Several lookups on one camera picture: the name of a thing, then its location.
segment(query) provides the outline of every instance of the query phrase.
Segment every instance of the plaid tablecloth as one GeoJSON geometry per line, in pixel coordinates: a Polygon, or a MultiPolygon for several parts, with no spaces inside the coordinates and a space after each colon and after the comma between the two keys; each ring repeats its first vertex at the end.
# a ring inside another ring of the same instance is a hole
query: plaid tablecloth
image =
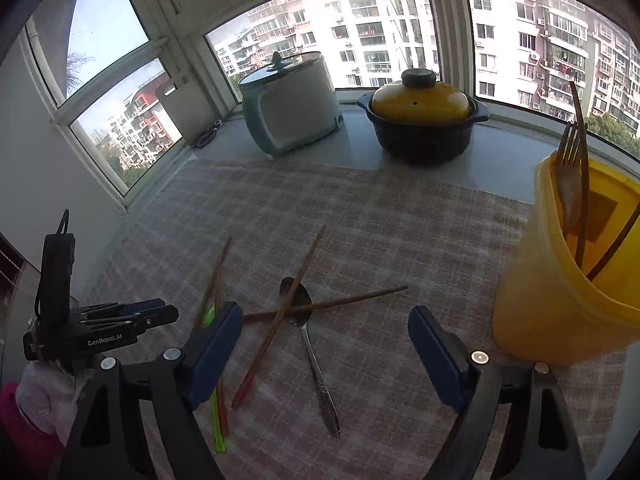
{"type": "MultiPolygon", "coordinates": [[[[229,410],[232,479],[420,479],[455,413],[439,401],[408,338],[410,309],[426,304],[469,348],[495,347],[495,288],[529,205],[430,180],[415,169],[348,170],[281,162],[194,160],[132,225],[90,303],[163,298],[180,319],[114,351],[123,362],[155,358],[188,338],[213,262],[234,238],[224,297],[246,312],[273,309],[322,224],[327,232],[303,280],[315,301],[409,285],[409,290],[313,315],[308,330],[342,424],[329,436],[299,329],[283,323],[244,405],[229,410]]],[[[225,369],[228,402],[268,323],[246,324],[225,369]]],[[[604,445],[625,352],[555,370],[588,468],[604,445]]],[[[170,478],[152,410],[150,448],[170,478]]],[[[212,446],[209,405],[196,418],[212,446]]],[[[500,407],[494,430],[504,428],[500,407]]],[[[476,478],[488,479],[500,447],[492,436],[476,478]]]]}

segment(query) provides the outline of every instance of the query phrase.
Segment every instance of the bolt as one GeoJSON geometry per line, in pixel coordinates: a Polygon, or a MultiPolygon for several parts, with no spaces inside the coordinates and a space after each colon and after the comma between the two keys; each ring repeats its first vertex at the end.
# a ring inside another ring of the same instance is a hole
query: bolt
{"type": "Polygon", "coordinates": [[[111,370],[116,365],[116,359],[113,357],[105,357],[102,362],[100,362],[100,368],[103,370],[111,370]]]}
{"type": "Polygon", "coordinates": [[[167,348],[162,357],[164,357],[167,361],[175,361],[178,357],[180,357],[180,349],[172,346],[171,348],[167,348]]]}
{"type": "Polygon", "coordinates": [[[476,350],[471,354],[471,359],[479,365],[485,365],[489,362],[489,356],[479,350],[476,350]]]}
{"type": "Polygon", "coordinates": [[[543,362],[537,362],[534,366],[539,374],[547,375],[549,373],[549,365],[543,362]]]}

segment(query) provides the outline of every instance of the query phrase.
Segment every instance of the yellow pot lid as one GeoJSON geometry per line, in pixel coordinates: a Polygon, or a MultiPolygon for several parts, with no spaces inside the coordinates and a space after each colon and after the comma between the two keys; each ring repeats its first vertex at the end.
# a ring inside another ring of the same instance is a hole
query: yellow pot lid
{"type": "Polygon", "coordinates": [[[420,125],[463,121],[471,113],[464,92],[423,68],[409,68],[402,72],[402,81],[376,90],[370,107],[388,121],[420,125]]]}

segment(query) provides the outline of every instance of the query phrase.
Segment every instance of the black lid knob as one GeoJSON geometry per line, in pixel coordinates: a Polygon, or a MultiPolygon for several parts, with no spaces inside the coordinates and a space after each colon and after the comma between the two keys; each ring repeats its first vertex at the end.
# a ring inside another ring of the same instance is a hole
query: black lid knob
{"type": "Polygon", "coordinates": [[[408,68],[401,78],[407,88],[433,88],[437,81],[435,72],[425,68],[408,68]]]}

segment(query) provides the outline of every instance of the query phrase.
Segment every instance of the white glove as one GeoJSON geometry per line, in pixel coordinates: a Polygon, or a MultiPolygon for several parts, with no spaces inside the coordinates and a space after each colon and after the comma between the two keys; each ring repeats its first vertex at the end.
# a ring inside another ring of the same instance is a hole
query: white glove
{"type": "Polygon", "coordinates": [[[32,361],[22,374],[15,400],[28,422],[43,433],[56,433],[66,445],[78,412],[78,397],[94,370],[78,377],[53,363],[32,361]]]}

